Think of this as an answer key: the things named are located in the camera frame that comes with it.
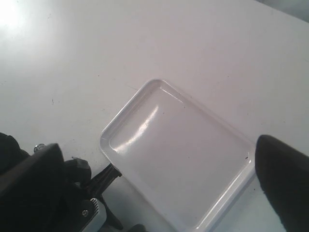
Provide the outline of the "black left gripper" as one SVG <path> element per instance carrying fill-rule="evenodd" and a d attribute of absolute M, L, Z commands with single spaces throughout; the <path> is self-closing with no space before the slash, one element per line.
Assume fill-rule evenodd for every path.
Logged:
<path fill-rule="evenodd" d="M 64 160 L 58 144 L 34 153 L 0 136 L 0 230 L 2 232 L 101 232 L 122 230 L 103 192 L 122 174 L 110 163 L 92 175 L 88 162 Z"/>

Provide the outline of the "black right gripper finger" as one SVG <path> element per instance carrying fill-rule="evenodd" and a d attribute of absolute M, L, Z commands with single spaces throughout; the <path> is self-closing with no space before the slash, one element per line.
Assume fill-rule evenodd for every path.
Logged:
<path fill-rule="evenodd" d="M 288 232 L 309 230 L 309 157 L 271 135 L 260 135 L 255 172 Z"/>

